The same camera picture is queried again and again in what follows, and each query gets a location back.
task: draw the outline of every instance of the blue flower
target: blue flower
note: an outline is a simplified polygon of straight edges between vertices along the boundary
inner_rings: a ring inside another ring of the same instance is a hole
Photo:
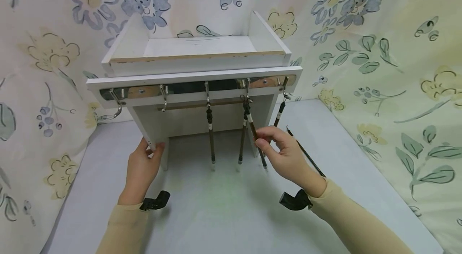
[[[112,37],[110,37],[109,39],[106,39],[106,41],[104,41],[104,45],[106,47],[108,47],[108,48],[112,47],[112,44],[114,43],[116,38],[119,36],[119,33],[122,32],[122,30],[124,29],[124,26],[125,26],[125,24],[127,22],[128,22],[128,20],[123,21],[120,24],[120,28],[116,24],[113,24],[113,23],[107,24],[106,30],[112,35]]]
[[[328,18],[324,22],[324,24],[322,24],[322,30],[320,32],[313,33],[313,35],[311,35],[310,39],[312,41],[315,41],[314,46],[316,46],[318,42],[322,44],[323,42],[327,40],[328,35],[332,35],[333,33],[335,33],[335,29],[329,28],[329,26],[332,26],[336,22],[337,22],[337,18],[333,18],[332,20]]]
[[[115,21],[116,15],[107,5],[114,5],[119,0],[72,0],[77,4],[72,9],[74,21],[83,24],[84,21],[94,30],[103,28],[103,17],[108,21]]]
[[[156,32],[156,25],[167,26],[167,21],[161,15],[171,7],[168,0],[152,0],[152,3],[151,0],[124,0],[121,6],[128,16],[134,13],[142,15],[143,22],[149,30]]]
[[[337,7],[339,3],[342,3],[346,0],[322,0],[318,1],[313,9],[311,9],[311,14],[316,15],[316,24],[322,23],[327,14],[329,14],[329,17],[333,17],[335,14],[335,11],[337,11]]]
[[[381,3],[382,0],[348,0],[343,4],[340,11],[342,17],[338,19],[337,25],[343,23],[343,26],[349,27],[353,23],[361,26],[364,24],[364,16],[379,11]]]

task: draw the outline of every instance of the top tray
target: top tray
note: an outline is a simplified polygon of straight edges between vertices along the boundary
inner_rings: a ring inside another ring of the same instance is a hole
[[[149,38],[133,15],[101,64],[109,77],[288,66],[291,52],[255,11],[245,36]]]

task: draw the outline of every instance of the metal plate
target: metal plate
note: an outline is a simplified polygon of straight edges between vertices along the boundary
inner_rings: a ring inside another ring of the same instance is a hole
[[[296,75],[288,75],[289,81],[288,86],[292,86],[297,80]],[[283,76],[270,76],[270,77],[256,77],[250,78],[250,89],[256,88],[268,88],[268,87],[280,87],[278,80],[282,83],[286,78]],[[240,90],[245,89],[247,78],[245,79],[231,79],[231,80],[217,80],[209,81],[209,90],[210,91],[225,91],[225,90]],[[187,83],[177,83],[177,84],[165,84],[168,86],[168,94],[187,94],[187,93],[200,93],[205,92],[204,83],[206,81],[199,82],[187,82]],[[123,87],[115,88],[114,91],[119,99],[140,99],[144,97],[157,97],[161,96],[160,85],[149,85],[149,86],[139,86],[139,87]],[[113,97],[109,93],[110,89],[100,90],[101,97],[106,101],[112,101]]]

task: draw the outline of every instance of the left hand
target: left hand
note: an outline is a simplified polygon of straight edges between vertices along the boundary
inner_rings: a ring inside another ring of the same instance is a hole
[[[164,152],[165,143],[156,143],[154,152],[142,138],[138,147],[128,157],[127,181],[119,197],[119,205],[136,205],[142,203],[146,192],[157,175],[160,158]]]

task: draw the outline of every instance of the yellow flower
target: yellow flower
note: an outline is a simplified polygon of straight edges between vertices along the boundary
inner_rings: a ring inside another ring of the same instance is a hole
[[[374,125],[374,124],[360,124],[357,126],[358,132],[363,136],[363,141],[368,141],[368,144],[372,142],[377,143],[379,145],[386,145],[388,142],[380,137],[382,133],[382,128]]]
[[[340,97],[334,96],[334,90],[323,89],[320,91],[318,99],[325,103],[330,111],[333,109],[336,111],[341,111],[345,108],[345,106],[341,103]]]
[[[44,71],[66,67],[80,55],[77,44],[66,42],[47,28],[40,28],[40,36],[30,37],[33,45],[20,44],[19,49],[37,60],[35,65]]]
[[[451,100],[455,101],[454,105],[462,107],[462,101],[458,101],[462,99],[462,76],[448,66],[438,67],[433,81],[421,79],[420,88],[433,101],[451,96]]]
[[[53,186],[52,200],[63,199],[75,179],[79,165],[65,153],[61,159],[50,159],[51,175],[43,178],[43,181]]]
[[[100,105],[97,102],[88,104],[88,112],[85,116],[85,124],[87,129],[94,128],[98,124],[98,114],[95,111],[99,107]]]
[[[294,23],[294,8],[289,8],[285,14],[280,14],[277,9],[272,8],[268,17],[268,24],[280,39],[287,38],[295,33],[297,24]]]

